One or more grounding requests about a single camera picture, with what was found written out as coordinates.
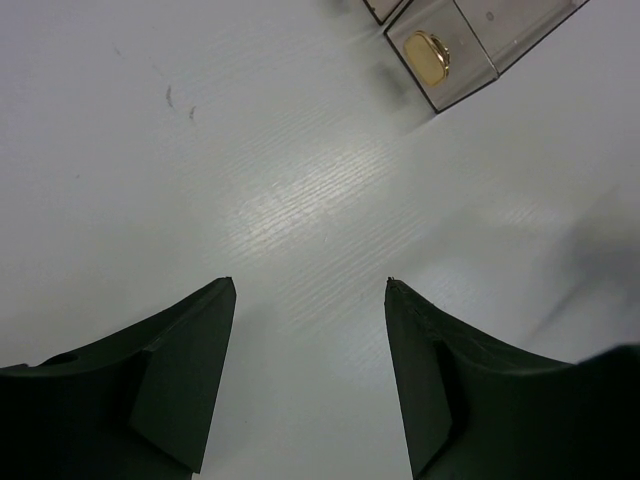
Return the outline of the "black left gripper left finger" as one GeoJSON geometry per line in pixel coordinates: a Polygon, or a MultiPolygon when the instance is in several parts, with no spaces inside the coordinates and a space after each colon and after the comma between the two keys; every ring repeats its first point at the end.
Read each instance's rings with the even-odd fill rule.
{"type": "Polygon", "coordinates": [[[214,280],[86,346],[1,371],[5,479],[189,479],[200,473],[236,289],[214,280]]]}

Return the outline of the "clear tiered organizer tray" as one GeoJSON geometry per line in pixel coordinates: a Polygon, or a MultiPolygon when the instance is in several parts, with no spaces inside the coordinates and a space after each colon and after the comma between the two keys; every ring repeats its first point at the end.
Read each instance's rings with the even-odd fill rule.
{"type": "Polygon", "coordinates": [[[497,81],[583,1],[363,1],[436,114],[497,81]]]}

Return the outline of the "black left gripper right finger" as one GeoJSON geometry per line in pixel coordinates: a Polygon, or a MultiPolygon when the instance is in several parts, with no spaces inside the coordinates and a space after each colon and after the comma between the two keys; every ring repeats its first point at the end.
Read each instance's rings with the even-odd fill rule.
{"type": "Polygon", "coordinates": [[[505,343],[389,279],[385,319],[416,479],[635,479],[639,349],[576,364],[505,343]]]}

